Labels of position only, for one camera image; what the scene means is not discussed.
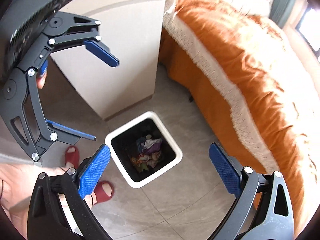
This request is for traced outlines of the person's left hand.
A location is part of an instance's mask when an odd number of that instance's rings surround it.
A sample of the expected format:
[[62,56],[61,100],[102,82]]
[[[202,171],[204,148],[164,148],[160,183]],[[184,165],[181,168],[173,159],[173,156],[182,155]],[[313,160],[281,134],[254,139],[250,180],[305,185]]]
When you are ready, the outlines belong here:
[[36,84],[38,89],[42,89],[44,87],[46,78],[47,78],[47,70],[45,70],[42,74],[37,74]]

